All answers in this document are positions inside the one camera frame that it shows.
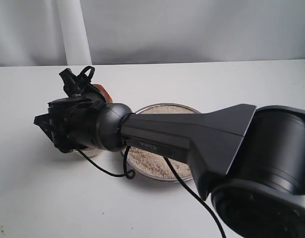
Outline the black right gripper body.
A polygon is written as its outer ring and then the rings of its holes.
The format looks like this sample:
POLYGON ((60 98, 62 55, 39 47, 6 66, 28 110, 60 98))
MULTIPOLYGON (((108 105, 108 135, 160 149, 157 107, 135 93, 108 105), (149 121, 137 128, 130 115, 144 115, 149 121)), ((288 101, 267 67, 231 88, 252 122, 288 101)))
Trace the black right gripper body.
POLYGON ((106 102, 103 95, 95 93, 49 102, 54 146, 63 153, 98 147, 97 117, 106 102))

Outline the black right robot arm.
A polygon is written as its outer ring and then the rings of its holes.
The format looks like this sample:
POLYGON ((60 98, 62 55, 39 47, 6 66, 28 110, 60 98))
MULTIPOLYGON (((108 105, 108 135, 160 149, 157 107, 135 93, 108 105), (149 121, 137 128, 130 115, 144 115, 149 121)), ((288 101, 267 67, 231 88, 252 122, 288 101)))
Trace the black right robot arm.
POLYGON ((305 238, 305 110, 239 104, 206 114, 135 114, 88 97, 36 116, 64 153, 134 147, 189 166, 202 200, 245 238, 305 238))

